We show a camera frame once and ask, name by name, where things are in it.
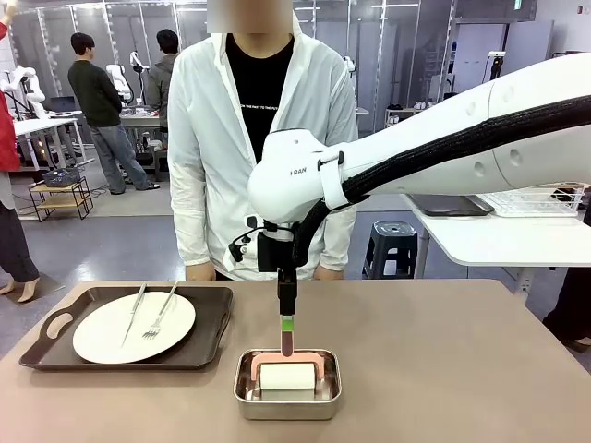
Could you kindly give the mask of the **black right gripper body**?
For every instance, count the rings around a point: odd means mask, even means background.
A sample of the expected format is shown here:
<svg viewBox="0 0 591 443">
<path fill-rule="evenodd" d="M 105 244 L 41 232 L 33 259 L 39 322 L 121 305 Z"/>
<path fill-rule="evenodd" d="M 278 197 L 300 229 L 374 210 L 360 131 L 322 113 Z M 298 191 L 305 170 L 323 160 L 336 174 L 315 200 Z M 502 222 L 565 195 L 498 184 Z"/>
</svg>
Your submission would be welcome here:
<svg viewBox="0 0 591 443">
<path fill-rule="evenodd" d="M 259 272 L 277 272 L 295 269 L 293 242 L 273 238 L 267 232 L 257 237 Z"/>
</svg>

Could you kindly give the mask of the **pink lint roller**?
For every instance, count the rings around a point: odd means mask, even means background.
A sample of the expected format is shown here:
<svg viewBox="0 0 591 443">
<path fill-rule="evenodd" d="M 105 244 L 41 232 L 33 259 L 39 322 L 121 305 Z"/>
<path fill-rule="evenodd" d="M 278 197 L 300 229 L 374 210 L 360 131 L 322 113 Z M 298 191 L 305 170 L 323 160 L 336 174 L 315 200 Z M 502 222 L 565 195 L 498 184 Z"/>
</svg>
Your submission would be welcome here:
<svg viewBox="0 0 591 443">
<path fill-rule="evenodd" d="M 324 378 L 324 358 L 316 352 L 298 351 L 295 334 L 281 332 L 278 352 L 258 353 L 250 364 L 250 378 L 266 391 L 314 391 Z"/>
</svg>

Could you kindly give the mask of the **silver fork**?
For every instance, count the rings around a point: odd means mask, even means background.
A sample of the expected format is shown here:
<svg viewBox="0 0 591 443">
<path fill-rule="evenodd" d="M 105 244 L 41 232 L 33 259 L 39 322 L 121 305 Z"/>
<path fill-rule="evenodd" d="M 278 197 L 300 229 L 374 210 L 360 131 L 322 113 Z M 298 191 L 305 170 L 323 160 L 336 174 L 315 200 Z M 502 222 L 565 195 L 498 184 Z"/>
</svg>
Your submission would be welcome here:
<svg viewBox="0 0 591 443">
<path fill-rule="evenodd" d="M 160 308 L 160 311 L 158 312 L 158 315 L 155 318 L 154 322 L 149 327 L 149 329 L 142 334 L 142 338 L 144 340 L 152 340 L 152 339 L 154 339 L 160 333 L 161 323 L 162 323 L 163 318 L 165 316 L 167 307 L 168 307 L 171 299 L 175 295 L 175 290 L 176 290 L 177 286 L 178 286 L 178 282 L 176 281 L 173 284 L 173 286 L 172 286 L 169 294 L 167 295 L 165 301 L 163 302 L 163 304 L 162 304 L 162 306 Z"/>
</svg>

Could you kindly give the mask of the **silver table knife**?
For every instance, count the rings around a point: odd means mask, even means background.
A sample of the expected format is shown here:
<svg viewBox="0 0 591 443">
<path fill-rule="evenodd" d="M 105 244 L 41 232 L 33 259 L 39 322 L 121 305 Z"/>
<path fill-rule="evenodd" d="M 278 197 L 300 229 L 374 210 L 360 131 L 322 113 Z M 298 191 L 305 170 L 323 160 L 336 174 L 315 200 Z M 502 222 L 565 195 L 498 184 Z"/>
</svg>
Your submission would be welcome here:
<svg viewBox="0 0 591 443">
<path fill-rule="evenodd" d="M 125 345 L 125 342 L 127 340 L 127 336 L 129 334 L 132 326 L 133 326 L 134 319 L 135 319 L 137 310 L 139 308 L 139 304 L 141 303 L 141 301 L 143 299 L 143 295 L 145 293 L 146 288 L 147 288 L 147 283 L 146 282 L 143 282 L 141 284 L 140 288 L 139 288 L 139 291 L 138 291 L 137 296 L 135 298 L 134 304 L 132 305 L 132 309 L 131 309 L 130 315 L 129 315 L 129 320 L 127 322 L 126 332 L 125 332 L 124 337 L 123 337 L 123 339 L 121 341 L 121 346 L 124 346 Z"/>
</svg>

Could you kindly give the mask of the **white round plate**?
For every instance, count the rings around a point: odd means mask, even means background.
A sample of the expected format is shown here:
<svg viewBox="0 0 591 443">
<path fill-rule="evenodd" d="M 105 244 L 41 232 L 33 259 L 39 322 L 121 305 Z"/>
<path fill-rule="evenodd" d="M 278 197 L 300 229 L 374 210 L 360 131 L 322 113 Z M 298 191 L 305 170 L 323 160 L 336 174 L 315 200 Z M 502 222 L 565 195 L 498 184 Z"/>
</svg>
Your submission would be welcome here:
<svg viewBox="0 0 591 443">
<path fill-rule="evenodd" d="M 152 340 L 142 338 L 168 294 L 167 291 L 144 293 L 124 346 L 121 341 L 137 295 L 117 298 L 90 312 L 75 329 L 76 354 L 91 363 L 119 365 L 146 360 L 171 349 L 193 329 L 197 317 L 196 308 L 179 294 L 173 296 L 167 307 L 160 333 Z"/>
</svg>

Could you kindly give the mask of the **person's right forearm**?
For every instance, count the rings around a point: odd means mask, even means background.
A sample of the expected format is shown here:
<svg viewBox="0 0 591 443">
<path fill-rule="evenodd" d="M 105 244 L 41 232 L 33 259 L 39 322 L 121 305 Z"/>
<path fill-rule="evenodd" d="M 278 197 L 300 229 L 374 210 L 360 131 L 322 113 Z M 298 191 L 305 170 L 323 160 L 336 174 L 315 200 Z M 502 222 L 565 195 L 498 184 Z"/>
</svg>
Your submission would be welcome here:
<svg viewBox="0 0 591 443">
<path fill-rule="evenodd" d="M 172 202 L 177 249 L 187 267 L 210 261 L 207 244 L 207 217 L 203 206 Z"/>
</svg>

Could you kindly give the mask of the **person's right hand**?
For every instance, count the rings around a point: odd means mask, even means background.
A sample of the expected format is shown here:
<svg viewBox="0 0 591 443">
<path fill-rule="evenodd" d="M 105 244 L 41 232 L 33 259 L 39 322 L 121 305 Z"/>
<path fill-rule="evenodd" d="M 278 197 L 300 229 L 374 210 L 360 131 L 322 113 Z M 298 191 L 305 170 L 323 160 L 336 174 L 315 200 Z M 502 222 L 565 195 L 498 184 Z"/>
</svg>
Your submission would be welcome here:
<svg viewBox="0 0 591 443">
<path fill-rule="evenodd" d="M 187 281 L 215 281 L 216 271 L 210 262 L 186 266 Z"/>
</svg>

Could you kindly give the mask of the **rectangular steel container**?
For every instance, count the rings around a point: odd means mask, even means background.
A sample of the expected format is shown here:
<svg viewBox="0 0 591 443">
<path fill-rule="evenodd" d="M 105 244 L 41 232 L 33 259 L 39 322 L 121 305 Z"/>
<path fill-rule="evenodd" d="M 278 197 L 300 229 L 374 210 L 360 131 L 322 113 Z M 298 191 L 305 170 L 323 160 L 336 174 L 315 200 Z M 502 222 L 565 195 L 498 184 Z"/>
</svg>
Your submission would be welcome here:
<svg viewBox="0 0 591 443">
<path fill-rule="evenodd" d="M 330 420 L 340 406 L 341 374 L 337 357 L 328 350 L 312 349 L 324 358 L 324 378 L 314 391 L 262 392 L 258 381 L 250 378 L 250 364 L 258 353 L 278 349 L 253 349 L 244 352 L 236 369 L 234 394 L 242 416 L 248 420 Z"/>
</svg>

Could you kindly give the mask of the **person in white jacket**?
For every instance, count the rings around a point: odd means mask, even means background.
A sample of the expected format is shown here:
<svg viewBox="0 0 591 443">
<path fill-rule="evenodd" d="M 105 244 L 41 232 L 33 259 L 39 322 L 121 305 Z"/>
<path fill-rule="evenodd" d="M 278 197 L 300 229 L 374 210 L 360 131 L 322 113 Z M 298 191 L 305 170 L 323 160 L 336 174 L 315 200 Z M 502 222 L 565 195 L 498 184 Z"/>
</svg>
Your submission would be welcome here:
<svg viewBox="0 0 591 443">
<path fill-rule="evenodd" d="M 247 182 L 264 139 L 303 128 L 327 146 L 358 136 L 343 58 L 299 29 L 281 34 L 214 34 L 175 60 L 168 100 L 172 202 L 203 206 L 216 279 L 269 280 L 251 243 L 234 271 L 223 266 L 252 213 Z"/>
</svg>

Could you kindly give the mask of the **grey background workbench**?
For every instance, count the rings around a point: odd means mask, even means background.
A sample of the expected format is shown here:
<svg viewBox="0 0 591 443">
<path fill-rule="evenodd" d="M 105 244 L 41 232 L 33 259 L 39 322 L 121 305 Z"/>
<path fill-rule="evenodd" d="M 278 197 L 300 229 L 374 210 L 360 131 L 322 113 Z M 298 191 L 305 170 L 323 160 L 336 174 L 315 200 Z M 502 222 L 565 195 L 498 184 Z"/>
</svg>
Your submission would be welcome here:
<svg viewBox="0 0 591 443">
<path fill-rule="evenodd" d="M 130 136 L 135 149 L 136 160 L 143 169 L 154 174 L 157 181 L 162 180 L 161 160 L 165 159 L 163 137 L 158 116 L 129 114 L 121 117 L 121 122 Z"/>
</svg>

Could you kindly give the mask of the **man in grey hoodie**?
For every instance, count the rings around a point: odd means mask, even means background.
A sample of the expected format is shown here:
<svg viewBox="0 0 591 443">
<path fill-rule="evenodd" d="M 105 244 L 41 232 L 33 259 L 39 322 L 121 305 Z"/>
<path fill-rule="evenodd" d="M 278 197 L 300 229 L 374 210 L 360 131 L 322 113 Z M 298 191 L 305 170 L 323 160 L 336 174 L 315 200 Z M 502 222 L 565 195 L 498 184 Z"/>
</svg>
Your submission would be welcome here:
<svg viewBox="0 0 591 443">
<path fill-rule="evenodd" d="M 163 56 L 149 69 L 146 103 L 153 112 L 158 114 L 159 130 L 163 137 L 163 144 L 166 145 L 168 143 L 168 95 L 175 59 L 178 56 L 179 41 L 177 34 L 169 29 L 158 31 L 156 40 Z"/>
</svg>

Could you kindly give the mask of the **small wooden shelf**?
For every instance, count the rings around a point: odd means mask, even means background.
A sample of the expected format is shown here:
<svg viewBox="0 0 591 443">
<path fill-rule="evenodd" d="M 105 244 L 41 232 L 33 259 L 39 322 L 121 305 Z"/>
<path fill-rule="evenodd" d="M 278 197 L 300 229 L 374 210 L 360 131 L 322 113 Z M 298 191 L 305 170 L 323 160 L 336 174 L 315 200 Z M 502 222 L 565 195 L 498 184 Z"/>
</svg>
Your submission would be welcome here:
<svg viewBox="0 0 591 443">
<path fill-rule="evenodd" d="M 35 184 L 29 187 L 29 195 L 39 222 L 47 220 L 56 210 L 76 210 L 78 217 L 84 220 L 94 208 L 85 177 L 63 187 Z"/>
</svg>

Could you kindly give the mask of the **white background table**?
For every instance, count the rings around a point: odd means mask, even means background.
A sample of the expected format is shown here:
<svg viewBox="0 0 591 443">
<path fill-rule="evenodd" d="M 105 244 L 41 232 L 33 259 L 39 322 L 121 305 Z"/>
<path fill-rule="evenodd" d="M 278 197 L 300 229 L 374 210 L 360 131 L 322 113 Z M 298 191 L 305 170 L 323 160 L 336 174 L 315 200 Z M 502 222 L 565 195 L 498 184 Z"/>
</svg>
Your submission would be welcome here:
<svg viewBox="0 0 591 443">
<path fill-rule="evenodd" d="M 52 140 L 54 142 L 55 151 L 57 153 L 59 160 L 58 164 L 60 167 L 66 167 L 66 158 L 61 148 L 62 143 L 59 139 L 58 128 L 68 125 L 72 125 L 74 127 L 82 159 L 86 161 L 86 150 L 78 128 L 78 119 L 76 117 L 14 121 L 14 128 L 17 138 L 25 137 L 26 139 L 29 139 L 34 134 L 42 133 L 43 131 L 49 130 L 52 135 Z"/>
</svg>

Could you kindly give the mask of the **person in black trousers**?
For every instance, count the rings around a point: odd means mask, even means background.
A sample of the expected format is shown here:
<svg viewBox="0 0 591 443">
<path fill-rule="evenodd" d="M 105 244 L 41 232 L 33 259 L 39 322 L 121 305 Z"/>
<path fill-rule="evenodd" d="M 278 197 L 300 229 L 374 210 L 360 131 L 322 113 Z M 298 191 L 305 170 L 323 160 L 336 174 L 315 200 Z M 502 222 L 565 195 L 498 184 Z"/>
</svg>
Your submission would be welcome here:
<svg viewBox="0 0 591 443">
<path fill-rule="evenodd" d="M 569 268 L 543 325 L 567 348 L 591 350 L 591 268 Z"/>
</svg>

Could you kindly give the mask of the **grey door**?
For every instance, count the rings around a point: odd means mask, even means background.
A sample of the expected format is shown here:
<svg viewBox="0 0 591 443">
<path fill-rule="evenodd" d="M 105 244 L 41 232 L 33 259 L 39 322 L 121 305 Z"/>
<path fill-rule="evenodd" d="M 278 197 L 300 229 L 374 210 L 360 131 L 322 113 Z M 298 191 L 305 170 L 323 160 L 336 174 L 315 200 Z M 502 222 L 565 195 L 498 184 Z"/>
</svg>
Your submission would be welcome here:
<svg viewBox="0 0 591 443">
<path fill-rule="evenodd" d="M 515 22 L 509 26 L 501 74 L 542 62 L 549 56 L 552 20 Z"/>
</svg>

